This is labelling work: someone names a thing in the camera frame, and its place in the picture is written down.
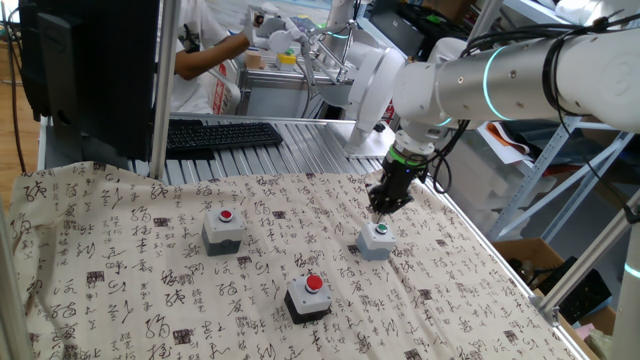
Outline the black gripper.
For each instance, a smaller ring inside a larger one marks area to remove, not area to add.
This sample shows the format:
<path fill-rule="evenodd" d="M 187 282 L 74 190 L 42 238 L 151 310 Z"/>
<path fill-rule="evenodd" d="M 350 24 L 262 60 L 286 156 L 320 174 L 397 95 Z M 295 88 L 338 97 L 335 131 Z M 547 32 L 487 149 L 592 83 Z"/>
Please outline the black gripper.
<path fill-rule="evenodd" d="M 390 215 L 413 201 L 408 188 L 424 166 L 407 165 L 398 160 L 385 159 L 382 164 L 382 184 L 367 188 L 372 212 L 372 222 L 380 223 L 384 215 Z"/>

